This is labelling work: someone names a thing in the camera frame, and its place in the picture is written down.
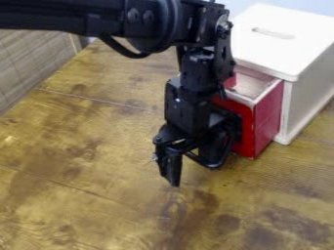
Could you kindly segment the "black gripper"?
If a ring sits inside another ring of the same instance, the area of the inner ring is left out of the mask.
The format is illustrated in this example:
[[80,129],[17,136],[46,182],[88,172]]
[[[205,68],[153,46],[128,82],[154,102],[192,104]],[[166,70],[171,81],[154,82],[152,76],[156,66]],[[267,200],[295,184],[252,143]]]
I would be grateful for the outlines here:
[[179,77],[173,77],[165,83],[165,123],[152,141],[158,173],[172,187],[180,185],[183,155],[189,150],[199,153],[200,164],[207,168],[219,168],[231,152],[235,134],[228,131],[213,133],[208,142],[199,150],[195,149],[208,131],[211,114],[229,111],[212,102],[213,97],[212,91],[201,93],[188,90]]

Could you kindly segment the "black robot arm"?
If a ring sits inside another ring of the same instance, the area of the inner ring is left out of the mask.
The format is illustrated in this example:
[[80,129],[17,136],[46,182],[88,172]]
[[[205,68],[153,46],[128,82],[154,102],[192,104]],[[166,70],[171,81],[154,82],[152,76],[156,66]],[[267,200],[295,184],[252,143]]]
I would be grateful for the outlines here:
[[233,75],[229,10],[215,0],[0,0],[0,29],[53,30],[100,39],[142,59],[173,47],[180,74],[165,83],[153,137],[160,176],[180,184],[183,158],[219,168],[240,135],[239,116],[217,107]]

